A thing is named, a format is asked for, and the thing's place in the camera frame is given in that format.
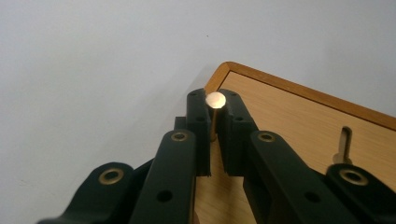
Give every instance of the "shiny round top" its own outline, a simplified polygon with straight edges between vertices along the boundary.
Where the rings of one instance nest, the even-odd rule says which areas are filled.
[[[225,96],[218,91],[214,91],[209,93],[206,96],[206,104],[212,107],[213,109],[220,109],[225,105]]]

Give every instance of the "wooden board edge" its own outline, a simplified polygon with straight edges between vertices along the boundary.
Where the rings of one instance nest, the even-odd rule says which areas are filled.
[[[309,89],[305,86],[287,81],[281,77],[275,77],[240,63],[222,63],[205,85],[205,91],[212,92],[218,90],[230,72],[235,72],[241,76],[255,79],[267,85],[281,89],[282,91],[290,92],[356,118],[364,119],[376,125],[396,131],[396,118],[394,117],[363,107],[361,105],[356,105],[348,101],[341,100],[320,91]]]

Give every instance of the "wooden surface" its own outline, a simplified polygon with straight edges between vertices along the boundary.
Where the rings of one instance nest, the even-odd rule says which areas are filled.
[[[352,130],[350,159],[396,190],[396,118],[237,63],[222,64],[205,86],[238,92],[261,130],[278,133],[313,169],[325,173],[341,131]],[[242,178],[223,172],[212,145],[212,176],[198,177],[195,209],[202,224],[255,223]]]

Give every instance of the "wooden board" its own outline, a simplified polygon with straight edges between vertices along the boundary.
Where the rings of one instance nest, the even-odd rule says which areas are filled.
[[[205,86],[238,92],[261,130],[278,133],[313,169],[325,173],[341,132],[352,131],[349,158],[396,190],[396,118],[238,63],[223,63]],[[195,210],[201,224],[256,223],[241,177],[223,172],[212,145],[212,176],[197,177]]]

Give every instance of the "round hole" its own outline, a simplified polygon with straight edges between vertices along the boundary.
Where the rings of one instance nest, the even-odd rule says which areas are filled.
[[[274,142],[275,141],[274,136],[269,133],[260,133],[259,139],[262,140],[263,142]]]
[[[308,191],[304,196],[311,203],[320,203],[320,197],[314,192]]]
[[[110,168],[102,172],[99,176],[99,182],[103,185],[112,185],[123,178],[123,171],[119,168]]]
[[[169,190],[163,190],[157,194],[157,200],[161,203],[167,203],[172,200],[172,192]]]
[[[350,170],[350,169],[342,169],[340,170],[340,176],[347,182],[359,185],[359,186],[366,186],[369,183],[369,180],[362,175],[361,173]]]
[[[205,121],[205,119],[204,119],[203,117],[197,117],[196,120],[197,120],[197,121],[200,121],[200,122]]]
[[[182,142],[187,139],[187,134],[186,133],[174,133],[174,134],[172,134],[171,138],[174,141]]]

